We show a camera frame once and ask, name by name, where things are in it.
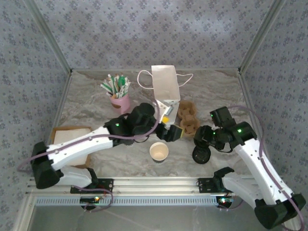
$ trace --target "wall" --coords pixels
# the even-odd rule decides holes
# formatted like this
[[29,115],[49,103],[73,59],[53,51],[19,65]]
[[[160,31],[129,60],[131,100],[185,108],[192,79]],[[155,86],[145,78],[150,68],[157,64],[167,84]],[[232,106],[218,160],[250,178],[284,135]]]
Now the wall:
[[[308,2],[287,0],[245,73],[272,163],[308,200]],[[308,205],[304,209],[308,218]]]
[[71,68],[238,67],[272,0],[35,0]]
[[67,74],[22,0],[0,8],[0,230],[8,231],[29,179],[16,167],[47,139]]

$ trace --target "cardboard box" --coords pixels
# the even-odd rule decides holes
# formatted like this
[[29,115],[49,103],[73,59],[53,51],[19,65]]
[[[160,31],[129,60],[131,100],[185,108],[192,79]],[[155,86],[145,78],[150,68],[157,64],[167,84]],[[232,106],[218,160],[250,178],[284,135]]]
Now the cardboard box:
[[[67,131],[67,130],[75,130],[75,129],[83,129],[83,128],[88,128],[88,129],[90,129],[90,131],[93,131],[93,129],[91,127],[87,127],[87,126],[65,126],[65,127],[53,128],[52,132],[51,132],[51,142],[54,143],[56,131]],[[87,160],[86,160],[86,163],[84,165],[77,165],[77,166],[74,166],[74,167],[88,168],[90,166],[90,161],[91,161],[91,157],[90,157],[90,154],[89,154],[87,156]]]

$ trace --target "yellow object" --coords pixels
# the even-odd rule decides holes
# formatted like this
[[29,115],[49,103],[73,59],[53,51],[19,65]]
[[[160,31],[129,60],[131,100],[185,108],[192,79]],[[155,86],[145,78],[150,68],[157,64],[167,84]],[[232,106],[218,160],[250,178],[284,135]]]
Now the yellow object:
[[169,118],[167,116],[164,116],[163,119],[162,119],[162,122],[165,124],[165,123],[168,123],[169,122]]

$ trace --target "white paper cup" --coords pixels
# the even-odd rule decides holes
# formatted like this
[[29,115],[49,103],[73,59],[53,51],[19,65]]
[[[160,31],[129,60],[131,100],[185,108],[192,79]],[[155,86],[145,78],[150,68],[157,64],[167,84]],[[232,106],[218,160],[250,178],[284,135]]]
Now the white paper cup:
[[150,147],[150,156],[156,163],[163,163],[169,154],[167,145],[162,142],[152,144]]

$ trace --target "pink cup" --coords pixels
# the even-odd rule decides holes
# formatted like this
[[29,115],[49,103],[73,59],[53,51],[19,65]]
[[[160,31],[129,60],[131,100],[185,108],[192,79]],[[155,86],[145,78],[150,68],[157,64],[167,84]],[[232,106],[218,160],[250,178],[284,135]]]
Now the pink cup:
[[128,93],[120,99],[114,99],[111,97],[109,98],[110,98],[111,105],[115,112],[121,115],[124,113],[127,113],[127,111],[130,108],[130,101],[129,101]]

